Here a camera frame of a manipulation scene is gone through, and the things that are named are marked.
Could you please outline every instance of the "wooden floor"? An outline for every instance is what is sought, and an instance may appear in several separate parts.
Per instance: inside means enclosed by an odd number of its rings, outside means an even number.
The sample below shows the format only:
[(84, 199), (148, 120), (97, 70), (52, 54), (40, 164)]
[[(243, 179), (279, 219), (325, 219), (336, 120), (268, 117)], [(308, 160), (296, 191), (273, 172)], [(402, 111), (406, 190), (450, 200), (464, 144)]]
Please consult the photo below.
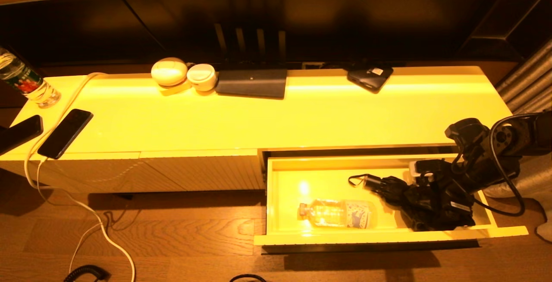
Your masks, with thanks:
[[(227, 282), (243, 273), (270, 282), (524, 282), (552, 276), (552, 244), (533, 234), (544, 221), (533, 201), (523, 217), (496, 217), (499, 226), (527, 225), (531, 235), (485, 239), (480, 247), (265, 256), (253, 246), (253, 236), (264, 231), (263, 191), (77, 199), (109, 217), (108, 232), (134, 258), (137, 281)], [(58, 192), (49, 200), (67, 203)], [(514, 209), (513, 202), (493, 203)], [(0, 281), (62, 281), (79, 237), (94, 223), (84, 209), (44, 203), (24, 178), (0, 169)], [(126, 257), (100, 231), (79, 251), (75, 265), (83, 264), (105, 268), (110, 282), (130, 280)], [(82, 281), (93, 281), (89, 277)]]

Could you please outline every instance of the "water bottle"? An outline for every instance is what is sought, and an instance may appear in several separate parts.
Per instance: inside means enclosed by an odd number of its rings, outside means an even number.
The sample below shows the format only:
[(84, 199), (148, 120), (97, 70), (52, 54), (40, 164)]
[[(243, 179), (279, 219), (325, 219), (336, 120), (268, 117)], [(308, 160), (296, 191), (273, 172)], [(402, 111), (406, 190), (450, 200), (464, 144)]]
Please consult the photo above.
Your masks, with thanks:
[(300, 204), (299, 216), (318, 227), (367, 229), (370, 226), (369, 207), (367, 201), (316, 199), (311, 205)]
[(61, 94), (11, 52), (0, 47), (0, 79), (39, 107), (51, 107)]

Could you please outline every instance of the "white round device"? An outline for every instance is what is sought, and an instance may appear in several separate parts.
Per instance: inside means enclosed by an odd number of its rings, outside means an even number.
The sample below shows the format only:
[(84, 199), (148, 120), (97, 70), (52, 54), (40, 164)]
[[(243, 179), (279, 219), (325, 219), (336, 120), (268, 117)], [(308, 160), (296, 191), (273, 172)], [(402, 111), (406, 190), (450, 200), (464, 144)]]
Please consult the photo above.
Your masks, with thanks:
[(188, 67), (178, 58), (164, 58), (151, 68), (151, 77), (162, 86), (174, 86), (186, 80)]
[(197, 91), (209, 91), (215, 88), (217, 75), (210, 64), (197, 64), (188, 71), (188, 80)]

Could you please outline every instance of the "bottle label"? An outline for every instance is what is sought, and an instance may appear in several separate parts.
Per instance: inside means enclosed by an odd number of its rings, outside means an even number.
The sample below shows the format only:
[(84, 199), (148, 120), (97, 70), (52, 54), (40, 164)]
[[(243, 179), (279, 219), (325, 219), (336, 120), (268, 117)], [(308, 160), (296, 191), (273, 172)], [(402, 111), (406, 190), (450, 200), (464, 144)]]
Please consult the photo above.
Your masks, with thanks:
[(365, 201), (346, 201), (347, 227), (367, 229), (370, 223), (370, 209)]
[(24, 67), (19, 75), (4, 81), (21, 93), (29, 94), (40, 87), (44, 80), (30, 68)]

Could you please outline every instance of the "curtain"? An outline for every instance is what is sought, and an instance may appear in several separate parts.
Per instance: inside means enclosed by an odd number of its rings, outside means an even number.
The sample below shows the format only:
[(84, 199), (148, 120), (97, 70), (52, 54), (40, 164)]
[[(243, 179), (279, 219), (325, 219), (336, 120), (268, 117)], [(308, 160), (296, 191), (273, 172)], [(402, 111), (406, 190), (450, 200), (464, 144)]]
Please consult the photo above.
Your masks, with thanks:
[[(510, 75), (497, 91), (514, 114), (536, 113), (552, 108), (552, 40)], [(536, 199), (544, 209), (547, 222), (536, 232), (552, 241), (552, 156), (524, 157), (521, 173), (514, 180), (523, 197)], [(491, 197), (512, 197), (505, 183), (485, 189)]]

